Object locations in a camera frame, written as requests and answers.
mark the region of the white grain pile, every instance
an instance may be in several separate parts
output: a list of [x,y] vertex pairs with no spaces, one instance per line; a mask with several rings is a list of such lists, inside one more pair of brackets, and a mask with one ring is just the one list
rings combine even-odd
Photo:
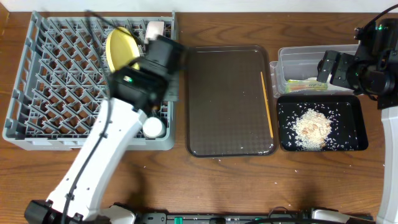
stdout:
[[325,140],[331,133],[331,121],[322,113],[308,109],[296,119],[292,129],[296,132],[296,145],[304,150],[320,150],[326,145]]

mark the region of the green light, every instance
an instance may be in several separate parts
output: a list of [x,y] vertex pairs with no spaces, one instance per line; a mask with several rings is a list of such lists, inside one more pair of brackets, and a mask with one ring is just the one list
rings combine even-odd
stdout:
[[128,76],[125,76],[125,77],[123,78],[123,80],[126,81],[126,82],[129,82],[129,83],[132,83],[132,82],[133,82],[132,78],[130,78],[130,77],[128,77]]

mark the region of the yellow object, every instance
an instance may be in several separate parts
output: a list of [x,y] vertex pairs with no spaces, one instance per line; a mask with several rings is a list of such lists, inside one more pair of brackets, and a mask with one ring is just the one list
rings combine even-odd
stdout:
[[[119,27],[119,29],[129,33],[124,27]],[[138,46],[134,38],[116,29],[106,39],[105,52],[111,72],[122,68],[132,59],[139,57]],[[138,64],[135,64],[133,68],[139,69]]]
[[264,77],[261,74],[261,84],[262,84],[262,92],[264,94],[264,100],[266,101],[266,110],[267,110],[267,116],[268,116],[268,126],[269,126],[269,132],[271,133],[271,138],[274,138],[274,133],[272,132],[272,126],[271,126],[271,119],[269,116],[269,108],[268,108],[268,99],[267,99],[267,92],[266,92],[266,86],[264,84]]

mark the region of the wooden surface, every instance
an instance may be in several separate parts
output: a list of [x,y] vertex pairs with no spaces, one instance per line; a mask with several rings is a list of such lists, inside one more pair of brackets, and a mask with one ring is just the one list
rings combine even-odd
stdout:
[[[184,13],[178,14],[178,23],[180,41],[185,45],[257,44],[268,50],[271,60],[277,60],[281,47],[353,44],[354,27],[363,26],[373,17],[374,14]],[[0,43],[1,127],[29,18],[26,12],[10,13]],[[322,206],[344,213],[377,215],[384,175],[384,135],[381,112],[375,102],[360,97],[369,139],[365,151],[279,149],[269,157],[196,159],[185,149],[184,86],[181,78],[175,147],[165,152],[127,152],[105,193],[104,207],[124,202],[138,210],[172,213],[267,213],[276,206],[291,210]],[[0,222],[24,223],[29,201],[47,198],[78,151],[25,151],[0,141]]]

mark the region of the black tray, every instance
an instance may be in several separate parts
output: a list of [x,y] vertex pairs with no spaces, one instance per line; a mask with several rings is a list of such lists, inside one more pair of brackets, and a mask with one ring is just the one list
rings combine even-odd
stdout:
[[332,132],[328,137],[334,138],[335,146],[339,145],[339,147],[332,148],[328,144],[321,151],[361,151],[368,148],[369,143],[363,121],[361,103],[356,96],[285,95],[281,96],[277,101],[279,137],[280,143],[285,150],[302,151],[302,147],[296,145],[294,138],[289,138],[288,133],[292,133],[292,130],[290,129],[291,125],[288,125],[288,123],[293,121],[292,116],[294,113],[300,117],[309,108],[323,113],[326,117],[331,115],[330,111],[337,114],[335,119],[338,122],[334,121],[331,123]]
[[186,81],[191,154],[266,156],[279,147],[268,54],[262,47],[191,48]]

